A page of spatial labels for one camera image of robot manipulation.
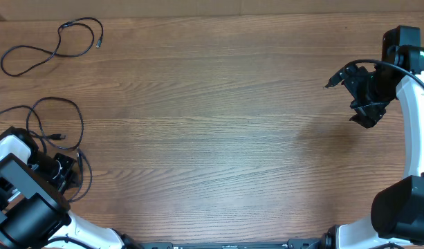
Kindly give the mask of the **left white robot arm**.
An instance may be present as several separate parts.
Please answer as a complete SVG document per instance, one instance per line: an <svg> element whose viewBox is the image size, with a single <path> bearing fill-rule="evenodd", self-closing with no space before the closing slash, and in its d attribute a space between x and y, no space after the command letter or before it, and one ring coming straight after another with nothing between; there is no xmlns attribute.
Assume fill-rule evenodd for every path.
<svg viewBox="0 0 424 249"><path fill-rule="evenodd" d="M39 150L22 128L0 135L0 248L139 248L126 234L71 212L67 189L81 182L74 159Z"/></svg>

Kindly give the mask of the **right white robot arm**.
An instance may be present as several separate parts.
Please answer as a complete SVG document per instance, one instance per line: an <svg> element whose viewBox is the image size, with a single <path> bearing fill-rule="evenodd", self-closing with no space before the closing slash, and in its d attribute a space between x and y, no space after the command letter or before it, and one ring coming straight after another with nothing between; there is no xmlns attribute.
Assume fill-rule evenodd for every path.
<svg viewBox="0 0 424 249"><path fill-rule="evenodd" d="M354 223L333 226L310 248L404 248L424 245L424 47L417 27L397 26L382 38L380 60L345 64L328 81L353 96L351 120L374 127L398 100L405 132L405 168L397 183L375 196L371 212Z"/></svg>

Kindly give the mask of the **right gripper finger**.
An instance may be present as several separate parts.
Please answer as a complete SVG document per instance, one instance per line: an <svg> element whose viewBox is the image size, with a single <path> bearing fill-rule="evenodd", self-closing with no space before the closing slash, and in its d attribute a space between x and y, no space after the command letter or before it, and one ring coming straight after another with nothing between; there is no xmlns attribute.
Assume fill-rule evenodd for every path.
<svg viewBox="0 0 424 249"><path fill-rule="evenodd" d="M341 68L337 71L332 77L329 78L329 81L325 85L325 88L335 87L337 84L341 83L347 78L348 70L346 68Z"/></svg>
<svg viewBox="0 0 424 249"><path fill-rule="evenodd" d="M385 115L386 106L386 102L370 102L366 104L352 102L350 107L356 114L350 117L349 120L358 123L366 129L372 128Z"/></svg>

